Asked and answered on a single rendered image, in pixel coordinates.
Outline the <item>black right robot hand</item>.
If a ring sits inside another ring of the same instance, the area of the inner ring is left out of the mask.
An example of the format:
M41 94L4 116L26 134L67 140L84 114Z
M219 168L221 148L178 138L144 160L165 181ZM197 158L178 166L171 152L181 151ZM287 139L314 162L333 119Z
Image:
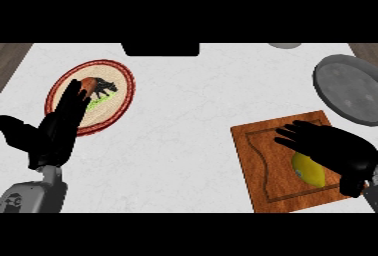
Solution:
M277 128L275 133L274 142L337 173L339 193L357 198L378 167L374 146L342 129L299 120Z

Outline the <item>black appliance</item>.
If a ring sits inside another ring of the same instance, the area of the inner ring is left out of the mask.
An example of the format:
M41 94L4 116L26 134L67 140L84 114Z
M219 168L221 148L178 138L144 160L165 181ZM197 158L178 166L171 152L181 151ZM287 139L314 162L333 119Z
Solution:
M199 55L197 43L122 43L128 56L194 57Z

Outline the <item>yellow lemon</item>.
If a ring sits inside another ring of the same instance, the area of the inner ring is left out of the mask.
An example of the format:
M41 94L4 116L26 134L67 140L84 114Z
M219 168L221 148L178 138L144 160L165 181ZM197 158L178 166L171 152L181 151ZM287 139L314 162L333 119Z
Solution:
M317 164L311 158L301 153L295 152L290 159L292 169L295 175L301 179L301 181L321 188L324 186L324 171L323 166Z

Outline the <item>grey round pan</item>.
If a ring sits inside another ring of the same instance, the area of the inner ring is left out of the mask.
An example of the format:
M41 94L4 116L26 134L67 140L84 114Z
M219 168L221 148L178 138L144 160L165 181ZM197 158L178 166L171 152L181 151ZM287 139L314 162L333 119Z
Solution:
M349 55L330 55L314 66L312 86L343 119L378 127L378 66Z

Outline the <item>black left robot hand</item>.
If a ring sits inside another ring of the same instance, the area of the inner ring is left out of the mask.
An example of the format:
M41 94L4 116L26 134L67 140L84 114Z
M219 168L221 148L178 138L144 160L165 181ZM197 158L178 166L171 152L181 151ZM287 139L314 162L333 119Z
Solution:
M89 98L73 79L61 94L57 107L38 127L24 124L17 118L0 115L0 132L10 147L27 153L27 168L36 170L50 165L60 167L72 153L78 126Z

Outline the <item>brown wooden cutting board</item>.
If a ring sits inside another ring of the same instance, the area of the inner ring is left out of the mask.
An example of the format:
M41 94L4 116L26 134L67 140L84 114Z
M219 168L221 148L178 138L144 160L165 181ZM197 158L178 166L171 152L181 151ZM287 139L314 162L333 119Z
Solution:
M255 213L292 212L346 199L339 193L339 175L329 169L323 169L321 188L305 184L295 174L293 151L273 141L275 129L293 120L330 124L318 110L230 128Z

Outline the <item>grey round object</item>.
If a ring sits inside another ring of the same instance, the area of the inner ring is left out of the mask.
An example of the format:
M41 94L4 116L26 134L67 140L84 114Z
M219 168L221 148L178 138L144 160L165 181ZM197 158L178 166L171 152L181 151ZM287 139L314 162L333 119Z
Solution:
M301 46L301 43L268 43L268 45L278 49L293 49Z

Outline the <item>round red-rimmed bear placemat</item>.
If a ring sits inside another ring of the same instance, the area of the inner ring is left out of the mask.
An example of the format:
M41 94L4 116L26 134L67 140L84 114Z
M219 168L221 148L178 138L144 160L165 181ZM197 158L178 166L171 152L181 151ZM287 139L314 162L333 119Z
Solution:
M113 60L91 60L73 67L57 79L45 97L44 114L54 111L70 80L86 78L95 81L95 89L78 126L78 137L100 132L117 121L129 107L135 92L135 80L129 69Z

